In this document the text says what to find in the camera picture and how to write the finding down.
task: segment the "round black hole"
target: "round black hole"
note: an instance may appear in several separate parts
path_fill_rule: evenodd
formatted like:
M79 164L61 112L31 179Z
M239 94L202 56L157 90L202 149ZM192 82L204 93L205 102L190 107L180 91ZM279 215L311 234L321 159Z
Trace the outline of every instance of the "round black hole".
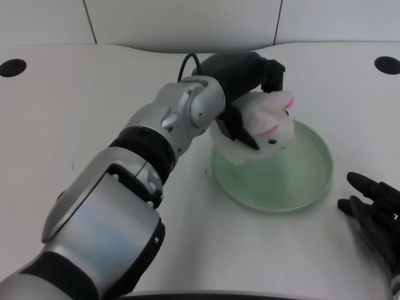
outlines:
M381 56L375 59L375 66L378 70L385 74L400 74L400 61L393 57Z
M26 69L26 62L22 59L12 59L6 61L0 66L0 76L14 77L20 75Z

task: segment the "bunny ear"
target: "bunny ear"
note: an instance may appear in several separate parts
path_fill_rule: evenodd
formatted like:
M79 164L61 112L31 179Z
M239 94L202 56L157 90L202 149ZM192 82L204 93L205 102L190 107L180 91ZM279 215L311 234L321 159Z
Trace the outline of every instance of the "bunny ear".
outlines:
M270 92L258 104L261 109L268 111L277 111L281 109L288 109L293 105L294 97L291 92Z
M255 107L246 130L252 136L266 136L277 130L278 124L279 121L276 116Z

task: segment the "white plush bunny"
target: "white plush bunny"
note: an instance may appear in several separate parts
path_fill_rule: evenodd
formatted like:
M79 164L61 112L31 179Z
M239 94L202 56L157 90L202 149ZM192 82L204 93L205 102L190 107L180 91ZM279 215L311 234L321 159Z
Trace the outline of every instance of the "white plush bunny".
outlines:
M293 120L285 111L293 101L291 92L249 92L232 103L241 112L243 128L254 138L259 150L224 136L215 121L210 126L211 139L234 164L271 156L294 137Z

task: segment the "table surface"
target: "table surface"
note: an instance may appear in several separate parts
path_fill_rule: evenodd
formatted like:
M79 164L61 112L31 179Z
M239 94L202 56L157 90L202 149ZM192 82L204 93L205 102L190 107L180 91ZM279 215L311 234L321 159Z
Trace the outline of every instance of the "table surface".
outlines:
M400 188L400 75L374 67L379 56L400 59L400 44L284 44L258 53L286 66L291 116L330 148L330 193L292 213L245 208L213 179L209 134L197 137L164 187L158 211L165 242L136 292L385 299L387 274L336 201L360 196L346 181L349 171ZM27 62L21 75L0 77L0 279L41 250L42 226L59 193L176 80L183 57L121 46L0 47L0 63ZM190 61L186 74L193 68Z

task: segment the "green plate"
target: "green plate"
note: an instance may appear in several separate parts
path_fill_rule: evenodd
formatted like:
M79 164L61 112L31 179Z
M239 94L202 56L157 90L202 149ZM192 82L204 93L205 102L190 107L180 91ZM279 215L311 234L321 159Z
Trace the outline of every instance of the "green plate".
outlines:
M322 199L332 182L331 153L310 127L297 121L294 127L286 149L239 166L214 146L211 165L221 187L240 203L263 211L293 211Z

